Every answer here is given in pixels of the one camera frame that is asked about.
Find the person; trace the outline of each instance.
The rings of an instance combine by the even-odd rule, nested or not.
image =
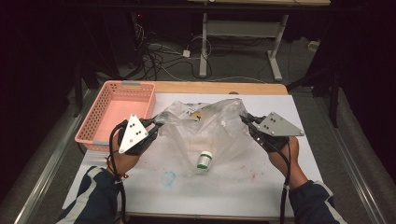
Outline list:
[[[117,141],[113,148],[118,149]],[[290,158],[289,199],[295,223],[346,223],[334,209],[332,192],[320,182],[308,180],[298,163],[299,142],[290,137],[288,146],[282,148]],[[283,175],[287,165],[276,152],[268,153],[270,162]],[[138,156],[115,153],[114,159],[120,175],[124,175],[139,161]],[[91,167],[84,175],[78,196],[59,216],[57,223],[113,223],[117,214],[116,178],[111,164],[106,169]]]

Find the basket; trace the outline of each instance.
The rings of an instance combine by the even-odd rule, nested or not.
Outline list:
[[[75,140],[87,149],[108,151],[108,139],[117,124],[137,115],[150,119],[155,85],[139,81],[107,81],[99,91]]]

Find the dark background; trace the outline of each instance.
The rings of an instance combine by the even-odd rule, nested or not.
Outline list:
[[[349,7],[362,2],[349,0],[333,4]],[[328,66],[329,62],[337,64],[340,84],[351,109],[375,153],[395,180],[392,140],[396,123],[391,109],[396,97],[393,90],[396,84],[396,26],[393,24],[396,6],[390,0],[367,1],[363,5],[367,8],[364,13],[334,17],[330,26],[327,26],[328,15],[316,16],[316,19],[306,14],[290,16],[284,37],[286,41],[302,36],[322,39],[308,76]],[[109,37],[100,32],[106,27],[106,18],[109,20],[98,15],[88,18],[88,25],[96,32],[93,35],[101,43],[98,47],[92,43],[92,37],[84,30],[86,24],[78,15],[66,13],[55,1],[1,2],[3,155],[0,163],[4,181],[1,181],[0,200],[7,195],[24,164],[67,108],[66,94],[73,87],[76,61],[84,62],[86,67],[82,75],[91,80],[89,83],[93,86],[93,71],[117,74],[115,67],[121,59],[109,48]],[[162,18],[170,18],[172,22],[168,20],[164,24]],[[187,41],[194,31],[201,29],[200,19],[196,14],[162,12],[146,14],[142,22],[176,41]],[[332,84],[331,77],[332,74],[323,75],[309,85],[324,86],[322,89],[327,90]],[[327,93],[322,91],[318,96]]]

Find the plastic bag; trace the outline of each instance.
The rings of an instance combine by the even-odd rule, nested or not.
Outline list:
[[[197,168],[201,152],[209,151],[213,155],[210,168],[229,161],[252,143],[248,126],[239,117],[246,113],[241,99],[212,105],[174,102],[155,121],[164,124],[159,134],[174,141],[184,168],[202,174],[205,171]]]

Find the blue sleeve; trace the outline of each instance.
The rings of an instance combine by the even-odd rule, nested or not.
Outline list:
[[[295,223],[346,223],[334,209],[332,192],[309,180],[289,194]]]
[[[57,223],[113,223],[119,188],[106,169],[91,167],[83,176],[77,198],[61,213]]]

